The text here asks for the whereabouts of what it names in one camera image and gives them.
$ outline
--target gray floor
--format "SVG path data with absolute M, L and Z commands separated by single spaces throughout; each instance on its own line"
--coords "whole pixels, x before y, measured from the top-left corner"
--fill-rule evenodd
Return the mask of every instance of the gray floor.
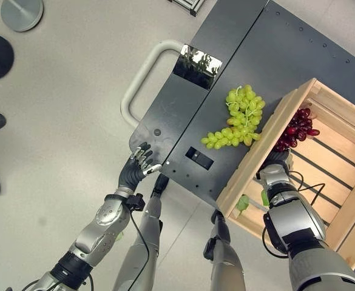
M 0 130 L 0 290 L 21 290 L 50 270 L 115 190 L 132 133 L 120 98 L 152 46 L 168 38 L 189 42 L 215 2 L 207 0 L 193 18 L 167 0 L 46 0 L 41 23 L 27 33 L 0 19 L 0 35 L 16 55 L 0 79 L 0 112 L 8 121 Z M 278 3 L 355 55 L 355 0 Z M 155 66 L 135 115 L 145 113 L 176 58 L 167 53 Z M 138 189 L 146 199 L 155 178 Z M 154 290 L 208 290 L 211 265 L 201 253 L 211 213 L 169 184 Z M 248 290 L 290 290 L 287 262 L 270 257 L 244 230 L 230 229 Z M 95 269 L 98 290 L 111 289 L 134 237 L 129 225 Z

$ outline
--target red grapes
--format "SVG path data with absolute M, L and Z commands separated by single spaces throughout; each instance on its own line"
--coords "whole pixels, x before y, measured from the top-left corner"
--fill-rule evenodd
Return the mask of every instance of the red grapes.
M 297 147 L 297 140 L 304 141 L 307 135 L 317 136 L 320 134 L 320 131 L 312 128 L 310 114 L 311 109 L 309 108 L 298 109 L 276 142 L 274 146 L 275 152 L 283 152 L 290 147 Z

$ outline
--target reflective surface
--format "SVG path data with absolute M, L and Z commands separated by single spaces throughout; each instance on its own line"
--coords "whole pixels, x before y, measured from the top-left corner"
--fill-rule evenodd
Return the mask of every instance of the reflective surface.
M 217 58 L 185 44 L 173 72 L 177 76 L 209 90 L 221 64 Z

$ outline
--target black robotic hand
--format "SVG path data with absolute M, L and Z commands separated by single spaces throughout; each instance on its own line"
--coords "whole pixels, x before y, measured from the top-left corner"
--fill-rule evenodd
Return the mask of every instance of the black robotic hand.
M 148 157 L 151 156 L 153 151 L 149 149 L 150 144 L 144 142 L 130 155 L 119 175 L 119 187 L 126 187 L 135 191 L 143 178 L 161 169 L 161 164 L 152 166 L 153 160 L 148 159 Z

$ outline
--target rectangular slot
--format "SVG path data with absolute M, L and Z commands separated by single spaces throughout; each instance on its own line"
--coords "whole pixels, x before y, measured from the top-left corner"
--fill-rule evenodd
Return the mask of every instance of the rectangular slot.
M 190 147 L 185 156 L 196 164 L 202 166 L 204 169 L 209 170 L 214 161 L 208 158 L 204 153 L 199 152 L 197 149 Z

